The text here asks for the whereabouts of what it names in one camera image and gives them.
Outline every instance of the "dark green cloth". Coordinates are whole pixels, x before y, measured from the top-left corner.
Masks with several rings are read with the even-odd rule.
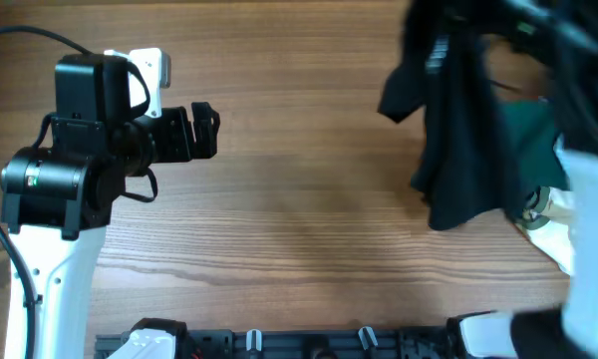
[[[556,130],[549,104],[520,101],[503,106],[509,139],[518,156],[521,180],[530,187],[569,190],[567,176],[553,150]]]

